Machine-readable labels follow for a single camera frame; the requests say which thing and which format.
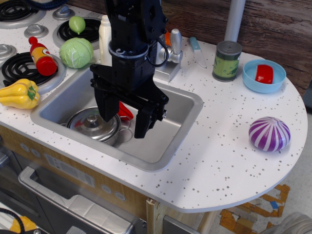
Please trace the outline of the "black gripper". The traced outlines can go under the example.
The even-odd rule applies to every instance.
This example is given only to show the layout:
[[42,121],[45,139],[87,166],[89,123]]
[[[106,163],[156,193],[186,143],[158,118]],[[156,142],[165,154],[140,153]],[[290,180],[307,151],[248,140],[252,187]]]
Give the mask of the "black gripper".
[[100,116],[108,122],[119,112],[122,101],[137,109],[134,137],[145,138],[157,120],[165,118],[168,97],[155,85],[157,41],[134,50],[109,45],[112,66],[91,65],[91,86]]

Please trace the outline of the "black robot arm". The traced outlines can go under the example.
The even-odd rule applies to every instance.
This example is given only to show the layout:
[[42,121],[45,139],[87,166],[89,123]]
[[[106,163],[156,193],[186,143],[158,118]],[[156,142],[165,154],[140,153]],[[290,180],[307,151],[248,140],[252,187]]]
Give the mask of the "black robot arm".
[[100,116],[109,121],[123,102],[137,109],[135,138],[144,138],[166,116],[169,98],[155,85],[157,45],[168,19],[158,0],[107,0],[112,65],[91,65]]

